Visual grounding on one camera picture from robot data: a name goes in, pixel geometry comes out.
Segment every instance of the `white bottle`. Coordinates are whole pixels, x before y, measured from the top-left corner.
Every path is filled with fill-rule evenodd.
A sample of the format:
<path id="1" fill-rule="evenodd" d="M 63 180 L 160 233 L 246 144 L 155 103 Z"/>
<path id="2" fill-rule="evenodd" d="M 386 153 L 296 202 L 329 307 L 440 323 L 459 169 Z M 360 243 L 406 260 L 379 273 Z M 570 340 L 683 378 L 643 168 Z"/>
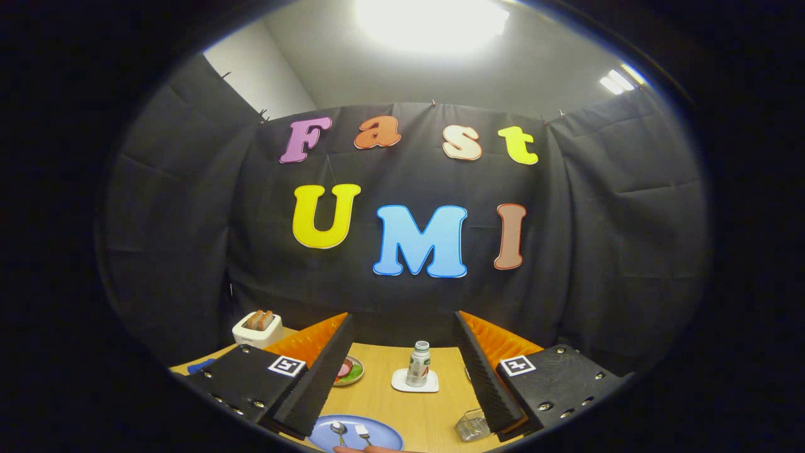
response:
<path id="1" fill-rule="evenodd" d="M 411 387 L 422 387 L 427 382 L 427 373 L 431 369 L 431 345 L 427 341 L 418 341 L 411 353 L 408 363 L 408 376 L 405 383 Z"/>

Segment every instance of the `human hand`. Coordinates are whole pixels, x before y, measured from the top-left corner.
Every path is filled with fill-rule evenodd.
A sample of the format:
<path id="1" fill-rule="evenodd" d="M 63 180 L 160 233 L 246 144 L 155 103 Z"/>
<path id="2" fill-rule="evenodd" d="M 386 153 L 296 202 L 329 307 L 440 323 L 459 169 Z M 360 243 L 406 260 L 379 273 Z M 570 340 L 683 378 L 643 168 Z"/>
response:
<path id="1" fill-rule="evenodd" d="M 349 447 L 333 447 L 336 453 L 417 453 L 416 451 L 400 451 L 391 450 L 390 448 L 378 447 L 377 445 L 369 445 L 363 450 L 356 450 Z"/>

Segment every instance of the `black curtain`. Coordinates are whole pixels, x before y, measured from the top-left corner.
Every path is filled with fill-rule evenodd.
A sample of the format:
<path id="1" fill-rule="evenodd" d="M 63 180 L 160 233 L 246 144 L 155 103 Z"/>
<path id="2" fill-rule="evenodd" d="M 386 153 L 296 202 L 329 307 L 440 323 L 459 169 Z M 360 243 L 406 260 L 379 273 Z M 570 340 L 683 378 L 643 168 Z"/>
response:
<path id="1" fill-rule="evenodd" d="M 118 312 L 169 364 L 231 343 L 250 310 L 286 326 L 355 314 L 357 341 L 452 345 L 466 310 L 543 346 L 557 340 L 614 372 L 660 359 L 697 307 L 708 262 L 706 198 L 695 154 L 656 95 L 635 90 L 544 123 L 467 107 L 395 103 L 259 118 L 196 58 L 133 125 L 107 203 Z M 399 143 L 356 149 L 358 126 L 390 114 Z M 300 163 L 280 164 L 290 123 L 333 125 Z M 448 158 L 442 130 L 473 127 L 479 160 Z M 497 131 L 534 136 L 539 162 L 514 162 Z M 310 249 L 291 230 L 294 189 L 322 185 L 316 225 L 332 224 L 336 184 L 361 186 L 346 240 Z M 519 268 L 493 267 L 496 208 L 527 209 Z M 379 276 L 382 222 L 403 205 L 420 229 L 439 206 L 462 206 L 463 278 Z M 234 300 L 229 297 L 228 282 Z"/>
<path id="2" fill-rule="evenodd" d="M 102 227 L 111 301 L 164 363 L 232 342 L 222 328 L 236 314 L 225 280 L 229 209 L 260 120 L 199 54 L 143 107 L 114 161 Z"/>
<path id="3" fill-rule="evenodd" d="M 572 200 L 563 341 L 615 373 L 651 368 L 699 305 L 708 199 L 693 144 L 651 92 L 551 122 Z"/>

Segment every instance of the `white toaster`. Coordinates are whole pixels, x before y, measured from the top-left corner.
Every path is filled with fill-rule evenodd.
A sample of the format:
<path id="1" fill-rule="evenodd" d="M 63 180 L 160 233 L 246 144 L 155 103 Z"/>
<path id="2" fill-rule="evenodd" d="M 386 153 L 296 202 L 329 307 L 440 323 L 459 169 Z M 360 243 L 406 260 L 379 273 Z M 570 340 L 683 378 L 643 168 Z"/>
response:
<path id="1" fill-rule="evenodd" d="M 278 314 L 272 314 L 273 317 L 268 327 L 265 330 L 253 330 L 246 328 L 246 322 L 249 318 L 257 313 L 253 311 L 247 314 L 238 324 L 232 328 L 232 335 L 235 337 L 237 344 L 249 344 L 254 347 L 263 349 L 271 344 L 277 343 L 283 339 L 283 319 Z"/>

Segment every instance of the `blue letter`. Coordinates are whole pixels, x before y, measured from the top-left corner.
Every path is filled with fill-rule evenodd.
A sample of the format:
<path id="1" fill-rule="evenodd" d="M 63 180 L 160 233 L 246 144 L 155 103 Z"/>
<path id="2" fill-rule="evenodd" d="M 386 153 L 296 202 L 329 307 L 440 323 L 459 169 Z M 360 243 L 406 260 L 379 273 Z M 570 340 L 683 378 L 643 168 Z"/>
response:
<path id="1" fill-rule="evenodd" d="M 405 206 L 388 205 L 378 209 L 383 220 L 383 244 L 380 261 L 372 269 L 380 275 L 400 275 L 403 266 L 397 262 L 397 247 L 416 275 L 422 270 L 425 259 L 433 250 L 433 263 L 427 267 L 429 276 L 458 278 L 467 275 L 467 266 L 461 263 L 461 223 L 467 210 L 459 206 L 441 206 L 420 233 Z"/>

